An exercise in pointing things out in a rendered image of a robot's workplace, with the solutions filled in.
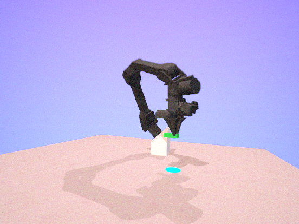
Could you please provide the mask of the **cyan circle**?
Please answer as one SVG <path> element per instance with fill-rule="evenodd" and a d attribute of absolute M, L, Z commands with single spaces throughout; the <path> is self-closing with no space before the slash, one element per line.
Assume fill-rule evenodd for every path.
<path fill-rule="evenodd" d="M 173 173 L 177 173 L 180 172 L 181 170 L 178 168 L 166 168 L 165 169 L 167 172 L 173 172 Z"/>

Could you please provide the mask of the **green rectangular post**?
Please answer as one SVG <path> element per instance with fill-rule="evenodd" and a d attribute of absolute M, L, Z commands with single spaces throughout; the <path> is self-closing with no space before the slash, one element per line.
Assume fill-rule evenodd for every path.
<path fill-rule="evenodd" d="M 164 137 L 168 138 L 179 138 L 179 134 L 176 134 L 175 136 L 172 135 L 172 133 L 163 133 Z"/>

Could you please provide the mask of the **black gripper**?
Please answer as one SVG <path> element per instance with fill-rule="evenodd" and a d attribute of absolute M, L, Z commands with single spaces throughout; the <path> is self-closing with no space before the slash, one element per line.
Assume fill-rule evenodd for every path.
<path fill-rule="evenodd" d="M 177 101 L 183 101 L 183 96 L 168 96 L 168 109 L 157 110 L 155 118 L 164 118 L 173 136 L 179 133 L 182 122 L 187 119 L 184 116 L 193 116 L 193 114 L 187 114 L 179 109 L 175 111 Z"/>

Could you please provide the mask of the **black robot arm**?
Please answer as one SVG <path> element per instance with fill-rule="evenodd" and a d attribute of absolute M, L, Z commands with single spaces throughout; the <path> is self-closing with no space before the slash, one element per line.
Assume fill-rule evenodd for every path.
<path fill-rule="evenodd" d="M 144 93 L 142 91 L 140 81 L 140 72 L 146 72 L 155 75 L 159 80 L 165 82 L 164 85 L 168 86 L 168 96 L 182 96 L 198 94 L 201 90 L 201 83 L 194 75 L 187 76 L 175 63 L 154 63 L 138 58 L 130 63 L 130 65 L 123 71 L 122 76 L 125 82 L 131 86 L 135 100 L 140 110 L 139 119 L 142 130 L 147 130 L 155 138 L 162 130 L 156 125 L 158 123 L 155 118 L 154 111 L 148 108 Z M 177 77 L 178 76 L 178 77 Z M 191 103 L 177 101 L 176 111 L 179 109 L 187 114 L 195 114 L 199 109 L 198 102 L 192 101 Z"/>

